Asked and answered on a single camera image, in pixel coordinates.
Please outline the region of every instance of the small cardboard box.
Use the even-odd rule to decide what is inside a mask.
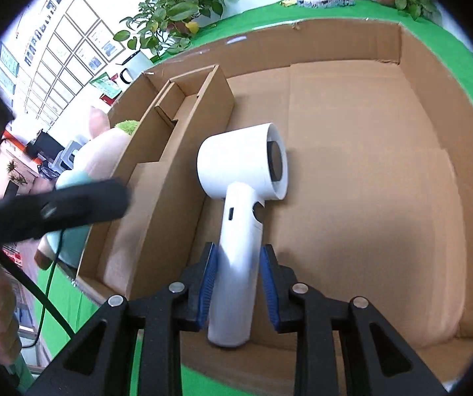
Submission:
[[[181,118],[190,100],[203,112]],[[91,297],[150,295],[217,242],[223,203],[201,192],[199,145],[274,122],[290,184],[266,204],[263,242],[326,296],[367,297],[440,380],[462,372],[473,356],[473,105],[406,29],[313,19],[221,39],[153,67],[110,114],[112,124],[141,117],[116,169],[132,209],[94,226],[81,260]],[[142,242],[123,231],[136,225]],[[223,350],[185,333],[182,360],[253,394],[287,395],[295,343],[274,333],[259,283],[251,340]]]

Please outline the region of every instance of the silver rivet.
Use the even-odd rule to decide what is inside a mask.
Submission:
[[[357,298],[354,298],[352,304],[357,308],[365,309],[368,306],[368,300],[363,296],[358,296]]]
[[[183,292],[184,289],[185,289],[185,285],[180,281],[175,281],[174,283],[169,284],[169,290],[172,293]]]
[[[123,297],[121,295],[113,295],[108,298],[108,305],[111,307],[118,307],[123,303]]]
[[[53,204],[46,204],[40,211],[43,218],[50,218],[57,210],[57,207]]]
[[[295,293],[298,293],[299,295],[304,295],[308,291],[308,286],[304,283],[295,283],[291,287],[291,290],[293,290]]]

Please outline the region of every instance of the black cable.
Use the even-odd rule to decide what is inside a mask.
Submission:
[[[55,253],[55,259],[53,259],[53,263],[51,264],[50,276],[47,278],[46,293],[45,293],[46,299],[50,298],[51,282],[53,281],[53,273],[55,272],[55,268],[57,267],[58,256],[60,255],[60,251],[62,250],[62,242],[64,240],[64,231],[65,229],[60,231],[60,240],[58,241],[58,247]],[[37,336],[31,344],[24,345],[22,348],[33,348],[35,345],[37,345],[38,340],[40,340],[40,333],[42,332],[42,325],[44,324],[45,315],[46,315],[46,308],[45,306],[42,306],[42,314],[40,315],[40,324],[38,325]]]
[[[63,315],[58,309],[52,304],[52,302],[46,298],[44,293],[39,287],[23,272],[7,255],[0,249],[0,265],[5,268],[10,274],[13,275],[22,285],[31,292],[31,294],[38,299],[38,301],[49,311],[53,318],[61,325],[62,329],[68,334],[70,338],[73,338],[75,332],[71,329]]]

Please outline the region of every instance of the white hair dryer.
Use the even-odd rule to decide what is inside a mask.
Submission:
[[[209,197],[225,198],[207,337],[238,347],[251,333],[264,202],[287,191],[286,149],[277,128],[266,123],[209,137],[198,152],[198,177]]]

